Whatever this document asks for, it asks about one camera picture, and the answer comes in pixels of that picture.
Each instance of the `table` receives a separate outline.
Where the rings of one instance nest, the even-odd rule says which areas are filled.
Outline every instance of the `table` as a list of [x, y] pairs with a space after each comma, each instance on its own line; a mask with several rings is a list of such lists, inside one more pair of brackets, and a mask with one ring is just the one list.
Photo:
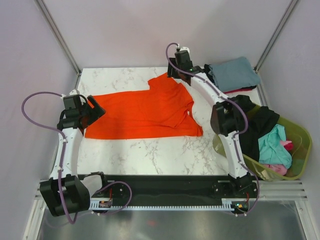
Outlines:
[[[148, 80], [166, 71], [166, 67], [85, 68], [78, 90], [85, 96], [148, 90]], [[176, 81], [185, 85], [194, 100], [192, 114], [202, 126], [202, 137], [127, 140], [83, 138], [78, 156], [78, 174], [97, 171], [113, 175], [228, 174], [227, 159], [217, 154], [212, 145], [215, 135], [210, 126], [212, 109], [195, 89], [180, 79]], [[261, 104], [256, 89], [241, 94]]]

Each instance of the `pink cloth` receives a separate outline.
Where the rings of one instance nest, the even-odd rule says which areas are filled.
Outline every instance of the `pink cloth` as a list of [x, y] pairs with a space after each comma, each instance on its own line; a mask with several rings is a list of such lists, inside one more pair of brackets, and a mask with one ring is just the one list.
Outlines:
[[294, 149], [294, 144], [292, 143], [292, 141], [280, 141], [280, 144], [284, 146], [285, 150], [287, 150], [288, 152]]
[[269, 169], [275, 171], [277, 174], [280, 174], [282, 176], [286, 175], [287, 169], [284, 165], [282, 164], [263, 164]]

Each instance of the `gray floor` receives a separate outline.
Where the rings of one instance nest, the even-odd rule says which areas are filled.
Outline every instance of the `gray floor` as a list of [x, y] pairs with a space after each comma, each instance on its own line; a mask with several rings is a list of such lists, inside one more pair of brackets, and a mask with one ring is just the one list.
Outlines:
[[45, 214], [43, 240], [305, 240], [294, 202], [259, 202], [247, 217], [217, 211], [122, 211], [80, 214], [75, 225]]

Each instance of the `green laundry basket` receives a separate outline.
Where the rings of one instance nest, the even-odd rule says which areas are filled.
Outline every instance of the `green laundry basket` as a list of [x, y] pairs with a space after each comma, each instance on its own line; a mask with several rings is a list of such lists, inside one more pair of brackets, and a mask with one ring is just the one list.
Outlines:
[[[259, 108], [260, 106], [256, 105], [254, 109], [247, 112], [248, 118], [252, 118]], [[291, 140], [294, 146], [293, 150], [289, 152], [292, 155], [292, 165], [288, 169], [286, 175], [282, 176], [276, 173], [245, 154], [243, 154], [244, 162], [250, 170], [255, 172], [257, 176], [265, 181], [296, 180], [300, 178], [305, 171], [312, 146], [312, 139], [307, 130], [302, 126], [281, 116], [277, 123], [284, 126], [286, 138]], [[226, 156], [225, 149], [218, 135], [214, 136], [212, 143], [214, 150], [218, 154]]]

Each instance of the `clothes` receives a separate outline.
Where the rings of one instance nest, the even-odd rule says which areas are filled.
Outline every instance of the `clothes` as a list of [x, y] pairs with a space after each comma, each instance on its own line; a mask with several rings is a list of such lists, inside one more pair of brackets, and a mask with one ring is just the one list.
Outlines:
[[209, 68], [215, 85], [222, 92], [256, 86], [261, 81], [243, 56], [221, 64], [211, 64]]
[[[211, 70], [209, 68], [208, 64], [204, 65], [204, 72], [206, 74], [206, 76], [208, 77], [208, 79], [215, 84], [215, 80], [213, 78], [213, 76], [210, 74]], [[246, 91], [251, 91], [252, 89], [255, 89], [257, 86], [247, 86], [247, 87], [242, 87], [240, 89], [235, 89], [235, 90], [231, 90], [231, 91], [225, 91], [225, 94], [232, 94], [232, 93], [237, 93], [237, 92], [246, 92]]]
[[194, 101], [167, 74], [150, 79], [149, 90], [94, 96], [106, 113], [86, 129], [92, 139], [140, 139], [203, 135], [192, 117]]
[[[240, 105], [240, 107], [245, 112], [248, 112], [248, 109], [243, 108], [242, 105]], [[270, 110], [267, 106], [260, 107], [256, 114], [249, 119], [248, 130], [239, 135], [242, 153], [256, 161], [259, 161], [260, 150], [258, 139], [269, 133], [274, 128], [279, 117], [279, 114]], [[245, 127], [245, 122], [242, 121], [239, 127], [240, 129], [243, 129]]]
[[258, 139], [261, 164], [280, 164], [286, 169], [292, 164], [290, 153], [280, 144], [280, 141], [286, 140], [285, 127], [276, 124], [268, 134]]
[[284, 146], [285, 150], [287, 151], [291, 151], [292, 149], [294, 149], [294, 144], [292, 143], [292, 141], [280, 141], [280, 144]]
[[265, 165], [267, 168], [275, 171], [276, 173], [284, 176], [287, 173], [287, 169], [285, 168], [285, 166], [281, 165], [281, 164], [263, 164]]

